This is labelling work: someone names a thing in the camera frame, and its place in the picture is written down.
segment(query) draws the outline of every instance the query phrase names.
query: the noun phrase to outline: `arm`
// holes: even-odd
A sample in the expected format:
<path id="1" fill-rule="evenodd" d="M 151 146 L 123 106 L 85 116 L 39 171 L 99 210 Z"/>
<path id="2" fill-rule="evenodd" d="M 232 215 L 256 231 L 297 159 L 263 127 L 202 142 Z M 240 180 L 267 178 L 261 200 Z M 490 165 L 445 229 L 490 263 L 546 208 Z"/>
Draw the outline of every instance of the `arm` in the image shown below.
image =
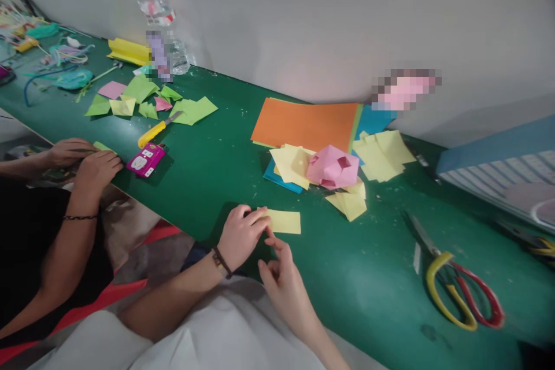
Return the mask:
<path id="1" fill-rule="evenodd" d="M 65 214 L 98 214 L 102 190 L 122 167 L 121 160 L 111 151 L 98 152 L 87 157 L 77 173 Z M 69 299 L 83 276 L 93 248 L 96 225 L 96 219 L 63 222 L 43 262 L 38 292 L 31 302 L 0 330 L 0 339 L 32 324 Z"/>
<path id="2" fill-rule="evenodd" d="M 331 340 L 310 303 L 301 274 L 293 263 L 289 245 L 271 236 L 265 243 L 274 249 L 276 260 L 258 261 L 260 277 L 278 314 L 292 332 L 307 345 L 328 370 L 349 370 L 349 365 Z"/>
<path id="3" fill-rule="evenodd" d="M 262 218 L 266 208 L 245 217 L 248 211 L 247 205 L 239 205 L 230 212 L 218 243 L 220 253 L 232 271 L 247 260 L 269 224 L 269 217 Z M 208 255 L 138 299 L 120 314 L 120 320 L 131 331 L 158 342 L 171 334 L 193 306 L 222 278 L 212 256 Z"/>
<path id="4" fill-rule="evenodd" d="M 98 149 L 83 139 L 58 142 L 48 151 L 8 162 L 0 162 L 0 176 L 35 180 L 48 169 L 68 167 Z"/>

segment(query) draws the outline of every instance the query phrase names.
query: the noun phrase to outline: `bracelet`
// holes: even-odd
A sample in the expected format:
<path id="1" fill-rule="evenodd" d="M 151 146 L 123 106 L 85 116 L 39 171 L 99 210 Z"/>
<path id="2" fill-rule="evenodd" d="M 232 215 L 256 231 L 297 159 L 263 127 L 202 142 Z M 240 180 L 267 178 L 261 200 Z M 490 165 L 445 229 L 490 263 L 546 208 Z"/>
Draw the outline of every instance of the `bracelet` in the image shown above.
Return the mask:
<path id="1" fill-rule="evenodd" d="M 216 263 L 216 267 L 218 268 L 220 273 L 224 275 L 225 269 L 226 274 L 224 275 L 224 277 L 228 280 L 231 279 L 233 273 L 231 272 L 231 269 L 225 262 L 224 258 L 221 256 L 220 249 L 218 249 L 217 246 L 214 246 L 214 254 L 212 254 L 212 258 L 214 259 L 214 263 Z"/>
<path id="2" fill-rule="evenodd" d="M 93 220 L 98 218 L 98 214 L 93 216 L 86 216 L 86 217 L 73 217 L 73 216 L 64 216 L 64 220 Z"/>

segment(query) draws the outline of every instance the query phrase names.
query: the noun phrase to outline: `yellow utility knife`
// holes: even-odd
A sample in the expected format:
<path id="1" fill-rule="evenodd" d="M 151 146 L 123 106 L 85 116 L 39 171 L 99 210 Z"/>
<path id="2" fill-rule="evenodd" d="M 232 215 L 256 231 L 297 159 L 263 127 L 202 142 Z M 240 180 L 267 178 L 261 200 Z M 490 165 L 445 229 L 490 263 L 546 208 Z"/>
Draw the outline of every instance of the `yellow utility knife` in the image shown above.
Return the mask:
<path id="1" fill-rule="evenodd" d="M 178 111 L 176 112 L 173 116 L 168 117 L 166 120 L 161 121 L 160 123 L 158 123 L 157 125 L 155 125 L 152 129 L 148 130 L 145 134 L 143 134 L 139 141 L 137 142 L 137 144 L 139 145 L 139 149 L 142 149 L 143 147 L 146 146 L 146 144 L 151 141 L 152 139 L 154 139 L 156 137 L 156 135 L 158 133 L 160 133 L 162 130 L 164 130 L 166 128 L 166 126 L 168 124 L 170 124 L 172 121 L 174 121 L 176 118 L 178 118 L 179 116 L 181 116 L 181 114 L 183 114 L 182 111 Z"/>

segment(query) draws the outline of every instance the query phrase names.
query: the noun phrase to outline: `black bracelet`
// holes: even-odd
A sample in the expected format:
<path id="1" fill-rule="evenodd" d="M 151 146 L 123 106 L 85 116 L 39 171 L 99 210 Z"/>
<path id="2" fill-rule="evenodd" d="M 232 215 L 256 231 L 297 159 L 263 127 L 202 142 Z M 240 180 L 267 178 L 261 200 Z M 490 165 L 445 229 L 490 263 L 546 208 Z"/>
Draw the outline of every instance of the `black bracelet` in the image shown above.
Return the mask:
<path id="1" fill-rule="evenodd" d="M 221 256 L 220 249 L 218 249 L 218 246 L 214 246 L 214 254 L 216 255 L 221 265 L 224 267 L 225 271 L 227 272 L 227 276 L 225 278 L 231 279 L 231 276 L 233 276 L 233 272 L 231 272 L 230 267 L 227 265 L 224 258 Z"/>
<path id="2" fill-rule="evenodd" d="M 86 217 L 73 217 L 73 216 L 64 216 L 64 220 L 93 220 L 98 218 L 98 214 L 93 216 L 86 216 Z"/>

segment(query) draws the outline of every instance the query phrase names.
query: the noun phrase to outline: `black shirt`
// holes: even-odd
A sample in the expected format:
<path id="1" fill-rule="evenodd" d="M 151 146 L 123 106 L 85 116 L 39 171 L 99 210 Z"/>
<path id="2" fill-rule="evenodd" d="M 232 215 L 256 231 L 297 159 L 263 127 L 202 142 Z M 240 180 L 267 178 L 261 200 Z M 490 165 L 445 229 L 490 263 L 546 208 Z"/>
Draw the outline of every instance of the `black shirt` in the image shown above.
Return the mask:
<path id="1" fill-rule="evenodd" d="M 42 262 L 62 226 L 71 194 L 59 188 L 29 189 L 21 182 L 0 177 L 0 195 L 0 328 L 3 328 L 38 292 Z M 99 218 L 91 254 L 73 295 L 48 315 L 0 339 L 0 348 L 47 337 L 68 311 L 93 303 L 113 277 Z"/>

